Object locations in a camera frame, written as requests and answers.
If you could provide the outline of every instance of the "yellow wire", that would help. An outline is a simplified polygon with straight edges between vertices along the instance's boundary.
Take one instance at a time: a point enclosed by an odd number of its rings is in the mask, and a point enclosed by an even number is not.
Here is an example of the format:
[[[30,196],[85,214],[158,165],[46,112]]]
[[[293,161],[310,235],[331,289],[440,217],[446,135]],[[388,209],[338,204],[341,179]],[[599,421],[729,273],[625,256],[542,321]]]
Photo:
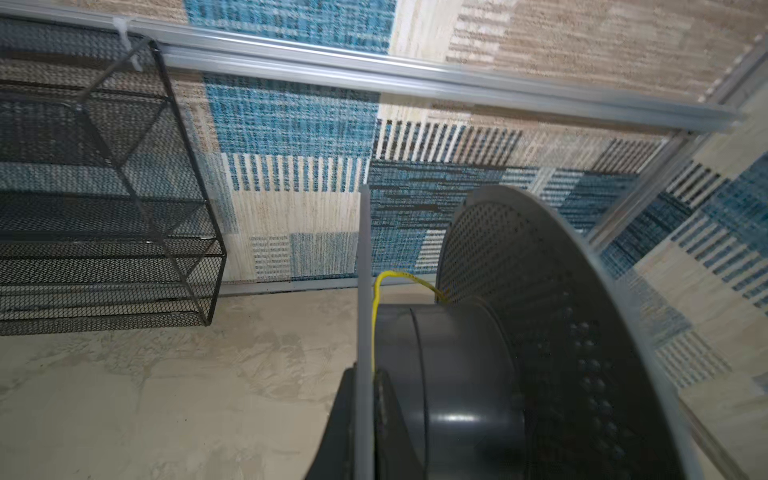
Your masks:
[[[384,280],[388,276],[401,276],[409,280],[413,280],[416,283],[421,283],[423,286],[435,292],[435,295],[437,296],[437,300],[439,300],[440,302],[445,302],[445,295],[443,295],[440,290],[437,290],[430,282],[426,280],[422,280],[417,276],[413,276],[407,272],[396,272],[393,270],[387,270],[386,272],[381,272],[379,276],[376,277],[376,282],[374,282],[373,284],[373,310],[371,315],[371,368],[374,373],[376,373],[376,354],[374,352],[374,345],[376,340],[376,313],[379,311],[379,301],[381,300],[382,280]]]

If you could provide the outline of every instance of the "gray metal strip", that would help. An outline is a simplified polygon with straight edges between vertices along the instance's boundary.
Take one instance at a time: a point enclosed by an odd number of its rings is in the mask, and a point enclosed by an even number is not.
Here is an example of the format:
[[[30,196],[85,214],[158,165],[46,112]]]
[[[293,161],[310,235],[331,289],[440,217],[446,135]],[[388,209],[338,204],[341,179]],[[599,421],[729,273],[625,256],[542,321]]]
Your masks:
[[[711,102],[740,107],[768,79],[768,38],[764,38],[712,93]],[[587,235],[589,244],[604,250],[672,181],[709,134],[679,131],[643,168],[634,189],[617,201]]]
[[[355,480],[373,480],[373,364],[371,351],[373,288],[371,278],[371,190],[360,189],[357,237],[357,369],[355,371]]]
[[[0,15],[114,30],[112,15],[2,0]],[[270,40],[145,18],[128,29],[154,38],[169,67],[439,98],[626,124],[721,131],[740,116],[713,104],[668,101],[610,88],[515,78],[458,65]]]
[[[418,275],[419,278],[435,284],[437,276],[434,273]],[[371,285],[376,280],[371,277]],[[382,281],[382,286],[413,284],[407,278],[390,276]],[[224,283],[219,296],[258,295],[260,293],[303,292],[305,290],[330,290],[337,288],[357,288],[356,278],[329,278],[326,280],[297,280],[295,282],[259,282],[259,283]]]

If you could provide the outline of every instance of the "metal track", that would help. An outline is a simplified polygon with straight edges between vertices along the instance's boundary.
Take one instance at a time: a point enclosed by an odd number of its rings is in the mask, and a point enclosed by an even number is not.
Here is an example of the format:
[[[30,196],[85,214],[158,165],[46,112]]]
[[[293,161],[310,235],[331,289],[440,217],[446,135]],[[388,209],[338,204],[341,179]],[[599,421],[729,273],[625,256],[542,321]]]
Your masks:
[[[767,79],[768,38],[763,38],[712,93],[709,101],[739,108]],[[643,168],[634,189],[617,201],[590,230],[587,235],[589,244],[597,252],[605,250],[667,187],[686,162],[706,144],[709,136],[678,131]]]
[[[0,1],[14,15],[114,30],[113,16],[77,8]],[[515,78],[458,65],[271,40],[133,18],[129,31],[155,39],[167,66],[300,81],[339,88],[493,105],[543,114],[700,132],[722,131],[739,113],[715,104],[669,101],[631,91]]]

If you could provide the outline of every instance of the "textured floor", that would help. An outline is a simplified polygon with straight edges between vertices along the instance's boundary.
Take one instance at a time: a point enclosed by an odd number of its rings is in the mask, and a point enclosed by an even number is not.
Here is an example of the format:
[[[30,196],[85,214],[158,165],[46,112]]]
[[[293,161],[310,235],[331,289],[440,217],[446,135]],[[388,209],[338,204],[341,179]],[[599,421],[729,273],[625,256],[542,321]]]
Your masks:
[[[209,328],[0,338],[0,477],[302,478],[355,356],[356,294],[223,298]]]

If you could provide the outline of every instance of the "metal mesh basket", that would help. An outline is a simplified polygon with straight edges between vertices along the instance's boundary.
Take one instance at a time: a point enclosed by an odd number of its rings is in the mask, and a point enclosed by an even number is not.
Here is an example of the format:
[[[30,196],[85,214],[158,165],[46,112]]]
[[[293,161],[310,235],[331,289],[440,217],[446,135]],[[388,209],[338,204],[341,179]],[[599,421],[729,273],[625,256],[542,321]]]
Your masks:
[[[152,40],[0,18],[0,335],[210,325],[226,259]]]

